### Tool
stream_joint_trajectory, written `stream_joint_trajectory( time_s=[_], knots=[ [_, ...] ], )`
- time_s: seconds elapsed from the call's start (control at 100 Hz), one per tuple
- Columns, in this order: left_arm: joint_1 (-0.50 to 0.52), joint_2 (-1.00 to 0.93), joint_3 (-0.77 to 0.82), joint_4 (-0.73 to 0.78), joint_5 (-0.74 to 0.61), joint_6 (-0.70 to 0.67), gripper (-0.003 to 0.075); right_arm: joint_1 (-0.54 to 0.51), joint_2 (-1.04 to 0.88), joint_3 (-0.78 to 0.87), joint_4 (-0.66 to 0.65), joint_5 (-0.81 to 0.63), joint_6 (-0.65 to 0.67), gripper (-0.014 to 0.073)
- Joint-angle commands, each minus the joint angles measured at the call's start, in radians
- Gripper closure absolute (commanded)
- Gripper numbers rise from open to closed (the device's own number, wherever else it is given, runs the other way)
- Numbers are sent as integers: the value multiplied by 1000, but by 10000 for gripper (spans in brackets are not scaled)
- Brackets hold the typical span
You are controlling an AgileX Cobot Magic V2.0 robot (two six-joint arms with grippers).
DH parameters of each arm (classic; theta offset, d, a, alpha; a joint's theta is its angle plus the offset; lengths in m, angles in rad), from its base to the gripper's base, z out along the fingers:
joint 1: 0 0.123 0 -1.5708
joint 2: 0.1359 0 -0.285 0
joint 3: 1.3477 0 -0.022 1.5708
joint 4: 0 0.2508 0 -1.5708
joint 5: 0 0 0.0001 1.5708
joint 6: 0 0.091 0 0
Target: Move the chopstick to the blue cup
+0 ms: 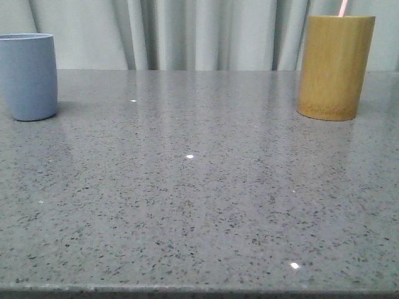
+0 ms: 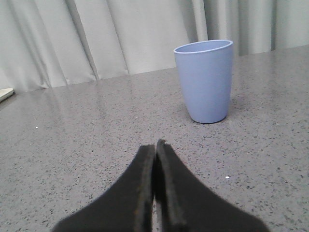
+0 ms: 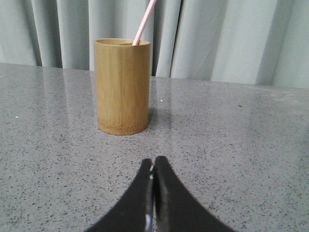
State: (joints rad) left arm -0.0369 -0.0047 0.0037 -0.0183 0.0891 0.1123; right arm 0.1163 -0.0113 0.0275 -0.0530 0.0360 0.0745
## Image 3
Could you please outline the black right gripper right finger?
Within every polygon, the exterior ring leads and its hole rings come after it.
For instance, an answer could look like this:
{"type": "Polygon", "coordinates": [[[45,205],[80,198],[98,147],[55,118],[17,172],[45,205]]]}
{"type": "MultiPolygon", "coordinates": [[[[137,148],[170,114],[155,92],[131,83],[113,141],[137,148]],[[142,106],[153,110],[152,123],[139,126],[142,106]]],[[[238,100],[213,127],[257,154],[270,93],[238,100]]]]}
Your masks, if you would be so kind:
{"type": "Polygon", "coordinates": [[[155,211],[159,232],[233,231],[190,194],[165,156],[155,159],[154,175],[155,211]]]}

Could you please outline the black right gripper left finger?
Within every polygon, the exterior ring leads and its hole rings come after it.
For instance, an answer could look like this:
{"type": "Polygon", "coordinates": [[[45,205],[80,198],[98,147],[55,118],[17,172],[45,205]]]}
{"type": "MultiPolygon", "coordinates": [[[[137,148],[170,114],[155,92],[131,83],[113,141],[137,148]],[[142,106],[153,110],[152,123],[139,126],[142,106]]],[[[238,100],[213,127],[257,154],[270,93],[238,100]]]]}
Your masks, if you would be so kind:
{"type": "Polygon", "coordinates": [[[151,232],[153,229],[153,164],[143,159],[119,201],[88,232],[151,232]]]}

